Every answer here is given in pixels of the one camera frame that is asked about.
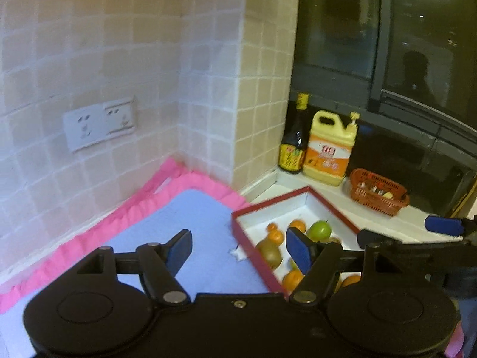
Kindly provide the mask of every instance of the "yellow label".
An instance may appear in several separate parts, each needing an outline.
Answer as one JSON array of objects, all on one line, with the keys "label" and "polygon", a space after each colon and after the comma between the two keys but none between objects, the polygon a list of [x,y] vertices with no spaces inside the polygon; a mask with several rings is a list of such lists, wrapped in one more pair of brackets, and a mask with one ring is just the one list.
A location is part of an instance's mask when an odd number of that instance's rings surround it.
[{"label": "yellow label", "polygon": [[280,146],[280,160],[278,164],[288,171],[298,171],[303,167],[305,152],[289,144]]},{"label": "yellow label", "polygon": [[299,93],[297,98],[297,109],[306,110],[308,106],[309,94]]}]

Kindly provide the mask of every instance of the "screw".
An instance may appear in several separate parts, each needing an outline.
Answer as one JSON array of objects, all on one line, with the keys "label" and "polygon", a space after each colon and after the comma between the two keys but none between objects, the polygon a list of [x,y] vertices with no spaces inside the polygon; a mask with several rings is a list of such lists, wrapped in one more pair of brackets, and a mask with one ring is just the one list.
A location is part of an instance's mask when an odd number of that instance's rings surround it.
[{"label": "screw", "polygon": [[316,300],[316,294],[312,291],[298,291],[293,295],[293,298],[300,304],[310,304]]},{"label": "screw", "polygon": [[181,291],[169,291],[166,292],[162,298],[171,304],[179,304],[187,299],[187,295]]},{"label": "screw", "polygon": [[235,308],[245,308],[246,305],[247,305],[247,302],[244,301],[244,300],[235,300],[234,301],[234,307]]}]

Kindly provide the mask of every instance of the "electrical socket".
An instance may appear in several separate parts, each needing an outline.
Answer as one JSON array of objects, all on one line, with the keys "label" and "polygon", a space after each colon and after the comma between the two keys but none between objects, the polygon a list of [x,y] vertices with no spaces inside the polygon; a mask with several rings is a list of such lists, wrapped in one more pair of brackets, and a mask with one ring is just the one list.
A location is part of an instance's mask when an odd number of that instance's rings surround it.
[{"label": "electrical socket", "polygon": [[71,152],[136,130],[134,98],[86,106],[63,114],[63,126]]}]

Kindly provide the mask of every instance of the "orange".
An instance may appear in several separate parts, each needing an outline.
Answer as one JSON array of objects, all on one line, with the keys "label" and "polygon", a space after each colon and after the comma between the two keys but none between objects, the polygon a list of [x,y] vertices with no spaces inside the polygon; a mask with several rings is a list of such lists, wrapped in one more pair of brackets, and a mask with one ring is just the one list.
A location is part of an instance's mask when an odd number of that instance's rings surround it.
[{"label": "orange", "polygon": [[267,225],[268,232],[271,232],[273,230],[278,230],[278,225],[275,222],[271,222]]},{"label": "orange", "polygon": [[268,233],[267,238],[280,246],[283,244],[283,241],[285,241],[285,236],[280,230],[272,230],[270,233]]},{"label": "orange", "polygon": [[293,292],[298,284],[300,284],[303,277],[305,276],[303,276],[300,271],[291,271],[285,277],[283,277],[281,285],[288,292]]},{"label": "orange", "polygon": [[289,228],[295,227],[302,233],[306,232],[306,225],[305,225],[305,222],[303,222],[302,220],[293,220],[292,222],[290,222],[288,227]]},{"label": "orange", "polygon": [[351,284],[355,284],[359,282],[360,280],[361,280],[361,276],[359,276],[358,274],[353,274],[351,276],[348,276],[341,283],[341,288],[350,286]]}]

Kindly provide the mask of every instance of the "glass pane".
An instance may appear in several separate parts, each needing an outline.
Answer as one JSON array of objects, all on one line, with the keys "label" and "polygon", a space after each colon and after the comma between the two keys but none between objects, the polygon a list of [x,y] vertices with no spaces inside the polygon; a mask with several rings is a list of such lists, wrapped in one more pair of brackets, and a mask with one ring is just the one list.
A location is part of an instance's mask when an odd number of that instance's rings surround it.
[{"label": "glass pane", "polygon": [[393,0],[384,88],[477,129],[477,0]]},{"label": "glass pane", "polygon": [[348,76],[350,85],[359,78],[366,82],[367,95],[378,25],[379,0],[300,0],[294,75],[306,74],[308,80],[320,82],[318,92],[311,91],[327,98],[333,90],[321,89],[321,84],[333,85],[340,92],[348,89],[340,76]]}]

